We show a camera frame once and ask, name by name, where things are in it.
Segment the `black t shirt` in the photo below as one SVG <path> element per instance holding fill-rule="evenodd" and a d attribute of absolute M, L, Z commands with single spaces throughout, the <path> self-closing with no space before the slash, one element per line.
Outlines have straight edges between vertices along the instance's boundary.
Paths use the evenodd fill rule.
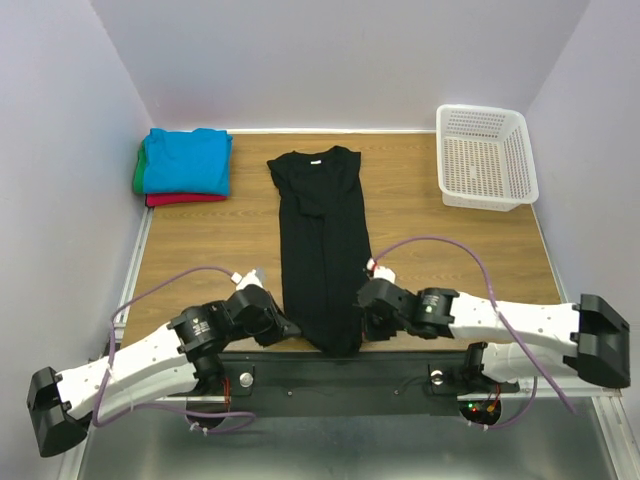
<path fill-rule="evenodd" d="M 284 312 L 318 350 L 351 356 L 362 342 L 356 296 L 371 257 L 361 155 L 334 146 L 286 153 L 267 166 L 280 196 Z"/>

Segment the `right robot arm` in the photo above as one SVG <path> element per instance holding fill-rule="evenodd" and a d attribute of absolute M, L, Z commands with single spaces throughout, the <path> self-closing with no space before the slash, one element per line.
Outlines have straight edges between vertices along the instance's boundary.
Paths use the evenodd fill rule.
<path fill-rule="evenodd" d="M 493 303 L 446 288 L 412 293 L 373 278 L 358 291 L 356 304 L 370 341 L 403 331 L 424 340 L 468 342 L 461 361 L 429 366 L 437 394 L 511 392 L 519 380 L 534 376 L 576 376 L 608 389 L 631 384 L 629 325 L 597 295 L 557 305 Z"/>

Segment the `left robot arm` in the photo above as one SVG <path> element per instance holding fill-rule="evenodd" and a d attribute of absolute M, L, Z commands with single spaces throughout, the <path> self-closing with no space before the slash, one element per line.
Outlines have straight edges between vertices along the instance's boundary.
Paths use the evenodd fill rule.
<path fill-rule="evenodd" d="M 115 353 L 63 371 L 44 367 L 30 380 L 27 409 L 41 457 L 60 455 L 106 425 L 164 396 L 215 392 L 221 352 L 254 339 L 270 346 L 300 336 L 272 295 L 250 284 L 228 299 L 188 307 L 153 333 Z"/>

